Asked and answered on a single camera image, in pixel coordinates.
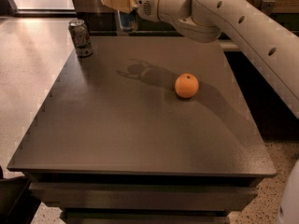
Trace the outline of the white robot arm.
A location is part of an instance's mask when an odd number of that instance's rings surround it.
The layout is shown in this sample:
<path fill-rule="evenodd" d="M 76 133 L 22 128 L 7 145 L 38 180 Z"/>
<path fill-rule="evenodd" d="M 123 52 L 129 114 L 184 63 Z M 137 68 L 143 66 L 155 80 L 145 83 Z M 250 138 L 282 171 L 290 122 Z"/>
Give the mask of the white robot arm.
<path fill-rule="evenodd" d="M 171 24 L 181 35 L 209 43 L 226 34 L 299 118 L 299 37 L 247 0 L 101 0 L 123 13 Z"/>

